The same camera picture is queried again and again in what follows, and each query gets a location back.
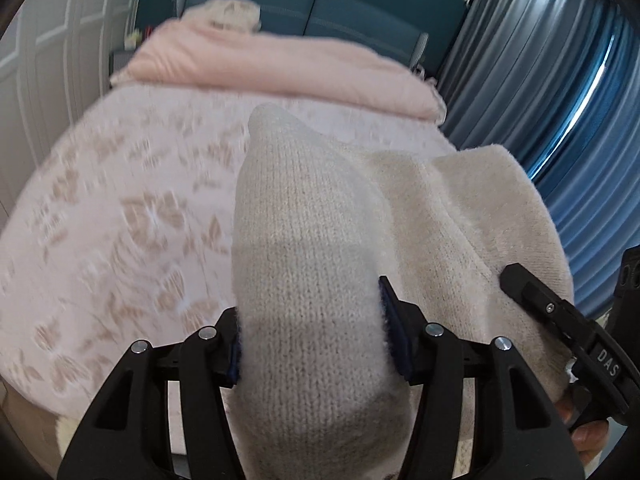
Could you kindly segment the white panelled wardrobe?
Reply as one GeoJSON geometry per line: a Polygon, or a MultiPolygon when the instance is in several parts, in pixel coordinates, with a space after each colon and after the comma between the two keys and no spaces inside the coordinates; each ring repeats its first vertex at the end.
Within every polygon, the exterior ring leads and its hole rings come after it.
{"type": "Polygon", "coordinates": [[[139,0],[25,0],[1,37],[1,217],[108,89],[139,0]]]}

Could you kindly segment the blue grey curtain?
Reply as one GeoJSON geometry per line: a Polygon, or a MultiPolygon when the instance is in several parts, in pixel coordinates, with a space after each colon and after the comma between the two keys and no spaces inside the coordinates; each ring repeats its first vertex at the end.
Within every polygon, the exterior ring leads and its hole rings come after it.
{"type": "Polygon", "coordinates": [[[439,77],[457,148],[500,144],[561,237],[575,301],[612,306],[639,241],[639,35],[614,0],[473,0],[439,77]]]}

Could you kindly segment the cream plush pillow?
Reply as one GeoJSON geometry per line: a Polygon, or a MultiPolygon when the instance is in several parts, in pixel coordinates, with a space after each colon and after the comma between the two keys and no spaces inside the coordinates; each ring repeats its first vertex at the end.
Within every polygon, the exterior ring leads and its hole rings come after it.
{"type": "Polygon", "coordinates": [[[252,0],[207,0],[182,14],[185,22],[252,34],[259,32],[260,5],[252,0]]]}

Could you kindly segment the grey bedside table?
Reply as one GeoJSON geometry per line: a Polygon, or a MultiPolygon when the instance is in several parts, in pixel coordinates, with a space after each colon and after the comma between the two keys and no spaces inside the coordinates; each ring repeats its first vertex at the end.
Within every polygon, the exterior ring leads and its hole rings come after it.
{"type": "Polygon", "coordinates": [[[110,56],[108,57],[108,76],[113,76],[122,70],[132,59],[144,40],[144,32],[137,28],[126,35],[122,45],[112,49],[110,52],[110,56]]]}

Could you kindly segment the pink butterfly bedspread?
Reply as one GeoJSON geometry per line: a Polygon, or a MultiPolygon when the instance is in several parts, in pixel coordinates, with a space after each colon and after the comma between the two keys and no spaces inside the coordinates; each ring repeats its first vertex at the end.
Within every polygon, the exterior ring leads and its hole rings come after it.
{"type": "Polygon", "coordinates": [[[1,234],[1,376],[78,419],[127,344],[169,344],[233,304],[235,185],[262,96],[133,84],[96,102],[1,234]]]}

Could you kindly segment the beige knitted sweater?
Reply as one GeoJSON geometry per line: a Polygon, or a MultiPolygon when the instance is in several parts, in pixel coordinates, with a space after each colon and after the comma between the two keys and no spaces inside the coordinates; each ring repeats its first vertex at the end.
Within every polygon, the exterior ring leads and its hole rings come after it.
{"type": "Polygon", "coordinates": [[[434,159],[356,148],[256,107],[236,187],[240,380],[231,427],[251,479],[382,479],[420,392],[396,372],[378,280],[458,337],[509,337],[552,400],[570,355],[499,285],[521,263],[573,281],[526,172],[499,145],[434,159]]]}

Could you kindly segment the pink folded blanket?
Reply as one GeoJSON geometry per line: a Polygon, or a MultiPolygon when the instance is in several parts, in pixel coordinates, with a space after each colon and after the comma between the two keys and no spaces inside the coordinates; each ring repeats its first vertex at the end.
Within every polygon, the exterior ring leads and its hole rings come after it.
{"type": "Polygon", "coordinates": [[[447,107],[435,87],[353,42],[249,34],[169,20],[110,78],[128,82],[302,96],[441,125],[447,107]]]}

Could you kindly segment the blue upholstered headboard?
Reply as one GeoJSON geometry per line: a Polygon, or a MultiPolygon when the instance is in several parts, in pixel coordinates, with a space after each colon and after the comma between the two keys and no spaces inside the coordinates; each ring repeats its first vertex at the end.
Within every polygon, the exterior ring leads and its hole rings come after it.
{"type": "MultiPolygon", "coordinates": [[[[208,0],[172,0],[181,18],[208,0]]],[[[336,38],[362,44],[409,68],[423,62],[428,33],[360,0],[250,0],[270,34],[336,38]]]]}

